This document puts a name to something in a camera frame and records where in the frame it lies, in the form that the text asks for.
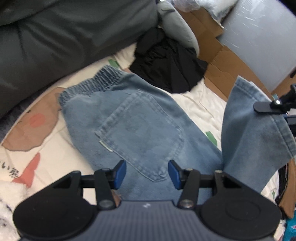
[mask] jeans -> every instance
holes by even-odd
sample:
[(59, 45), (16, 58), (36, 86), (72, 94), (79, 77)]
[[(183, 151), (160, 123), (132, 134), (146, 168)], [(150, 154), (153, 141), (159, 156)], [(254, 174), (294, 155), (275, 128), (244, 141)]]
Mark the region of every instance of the jeans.
[[(170, 96), (135, 74), (105, 66), (59, 97), (73, 144), (94, 170), (127, 161), (118, 190), (123, 199), (174, 201), (180, 191), (169, 178), (169, 160), (202, 174), (224, 170), (260, 192), (296, 154), (284, 118), (256, 114), (257, 100), (268, 98), (239, 77), (225, 110), (221, 152)], [(210, 194), (201, 190), (199, 202)]]

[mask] dark gray cushion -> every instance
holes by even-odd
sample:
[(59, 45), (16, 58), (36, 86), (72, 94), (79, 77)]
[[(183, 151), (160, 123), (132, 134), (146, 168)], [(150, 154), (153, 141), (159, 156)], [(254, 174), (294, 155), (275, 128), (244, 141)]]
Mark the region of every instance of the dark gray cushion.
[(117, 52), (156, 25), (153, 0), (60, 0), (0, 26), (0, 117), (48, 83)]

